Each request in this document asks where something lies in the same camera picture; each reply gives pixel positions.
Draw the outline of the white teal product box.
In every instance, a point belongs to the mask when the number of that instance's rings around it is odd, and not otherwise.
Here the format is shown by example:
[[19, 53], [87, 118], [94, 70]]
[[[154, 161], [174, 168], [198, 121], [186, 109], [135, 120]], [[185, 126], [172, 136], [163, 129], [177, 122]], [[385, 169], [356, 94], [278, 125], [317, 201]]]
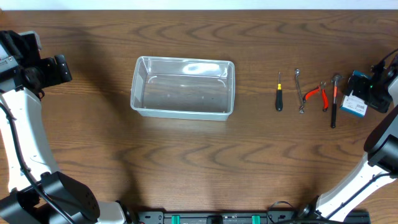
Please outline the white teal product box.
[[[359, 72], [357, 70], [354, 70], [352, 75], [366, 75], [366, 74]], [[343, 111], [349, 112], [353, 115], [356, 115], [356, 116], [362, 118], [365, 116], [368, 106], [365, 103], [365, 101], [361, 98], [358, 98], [353, 95], [346, 96], [343, 94], [343, 99], [340, 104], [340, 108]]]

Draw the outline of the clear plastic container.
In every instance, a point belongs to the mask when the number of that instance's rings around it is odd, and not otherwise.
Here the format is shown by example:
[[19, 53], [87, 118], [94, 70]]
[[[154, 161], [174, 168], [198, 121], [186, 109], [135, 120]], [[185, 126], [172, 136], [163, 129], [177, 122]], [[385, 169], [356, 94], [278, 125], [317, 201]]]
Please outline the clear plastic container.
[[231, 61], [141, 56], [130, 105], [146, 117], [226, 121], [233, 113], [234, 97]]

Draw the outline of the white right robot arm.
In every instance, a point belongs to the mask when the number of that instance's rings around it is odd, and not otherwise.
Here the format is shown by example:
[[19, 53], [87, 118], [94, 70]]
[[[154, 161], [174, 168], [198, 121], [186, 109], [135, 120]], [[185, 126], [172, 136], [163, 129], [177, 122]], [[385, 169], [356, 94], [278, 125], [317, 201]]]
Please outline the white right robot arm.
[[373, 76], [357, 71], [349, 79], [346, 96], [364, 100], [375, 110], [394, 109], [372, 131], [364, 144], [364, 155], [356, 167], [335, 187], [318, 196], [299, 215], [310, 220], [343, 222], [351, 211], [373, 192], [397, 180], [397, 62], [385, 67], [381, 61], [372, 68]]

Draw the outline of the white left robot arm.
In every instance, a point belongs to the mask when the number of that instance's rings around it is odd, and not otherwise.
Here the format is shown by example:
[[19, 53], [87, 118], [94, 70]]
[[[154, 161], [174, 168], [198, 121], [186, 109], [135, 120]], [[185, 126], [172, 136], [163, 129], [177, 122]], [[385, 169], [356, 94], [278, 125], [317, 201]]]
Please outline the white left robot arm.
[[63, 174], [42, 122], [44, 88], [70, 82], [64, 55], [42, 58], [34, 31], [1, 31], [1, 136], [9, 167], [9, 195], [1, 199], [8, 223], [135, 223], [119, 201], [99, 202]]

